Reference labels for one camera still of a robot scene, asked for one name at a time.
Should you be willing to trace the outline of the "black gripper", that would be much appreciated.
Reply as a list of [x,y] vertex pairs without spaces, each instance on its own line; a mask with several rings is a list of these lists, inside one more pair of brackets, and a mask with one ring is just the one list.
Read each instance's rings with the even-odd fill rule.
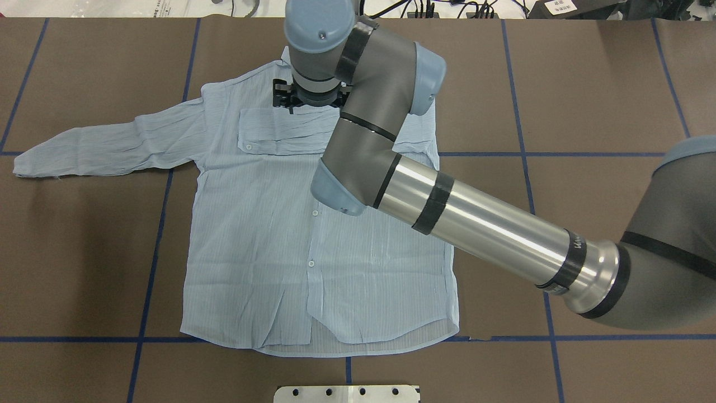
[[289,110],[302,106],[342,108],[352,89],[352,85],[340,82],[337,87],[327,92],[312,92],[297,82],[288,83],[276,78],[272,81],[272,105]]

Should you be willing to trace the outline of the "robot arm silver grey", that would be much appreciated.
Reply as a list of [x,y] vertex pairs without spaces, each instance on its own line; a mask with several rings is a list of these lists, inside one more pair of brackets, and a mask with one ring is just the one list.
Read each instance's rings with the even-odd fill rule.
[[672,147],[619,242],[593,242],[393,150],[424,115],[446,61],[360,16],[352,1],[289,1],[293,82],[274,106],[333,106],[340,117],[315,170],[317,201],[396,217],[515,273],[604,326],[652,331],[714,316],[714,136]]

